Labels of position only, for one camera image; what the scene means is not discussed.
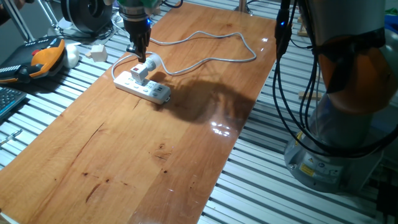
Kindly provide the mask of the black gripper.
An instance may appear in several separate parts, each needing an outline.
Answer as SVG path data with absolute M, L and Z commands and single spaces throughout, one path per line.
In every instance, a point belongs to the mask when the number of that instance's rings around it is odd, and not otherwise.
M 146 61 L 146 50 L 150 42 L 151 23 L 149 18 L 140 21 L 124 20 L 124 28 L 130 35 L 131 43 L 126 51 L 136 55 L 141 63 Z

